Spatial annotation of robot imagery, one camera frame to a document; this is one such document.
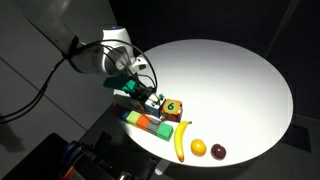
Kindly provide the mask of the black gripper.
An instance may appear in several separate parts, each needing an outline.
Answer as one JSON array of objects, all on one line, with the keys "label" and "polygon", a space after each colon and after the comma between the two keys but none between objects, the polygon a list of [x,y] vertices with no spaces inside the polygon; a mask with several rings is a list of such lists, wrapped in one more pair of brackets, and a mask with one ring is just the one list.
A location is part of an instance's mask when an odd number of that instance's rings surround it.
[{"label": "black gripper", "polygon": [[[130,97],[131,105],[142,112],[146,111],[145,103],[149,97],[155,92],[152,87],[146,87],[144,85],[125,85],[120,89],[115,89],[115,95],[128,95]],[[156,94],[158,100],[165,99],[163,94]]]}]

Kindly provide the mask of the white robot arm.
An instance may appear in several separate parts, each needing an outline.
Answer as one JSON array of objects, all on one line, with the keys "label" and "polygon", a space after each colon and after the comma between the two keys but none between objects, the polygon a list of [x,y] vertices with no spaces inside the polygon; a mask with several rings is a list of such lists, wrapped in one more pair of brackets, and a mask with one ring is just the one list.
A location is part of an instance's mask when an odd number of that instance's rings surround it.
[{"label": "white robot arm", "polygon": [[63,21],[71,0],[12,0],[24,17],[48,39],[71,67],[83,74],[102,74],[104,85],[129,94],[135,107],[146,110],[157,87],[145,85],[142,71],[151,67],[149,58],[131,43],[121,26],[109,26],[102,38],[84,43]]}]

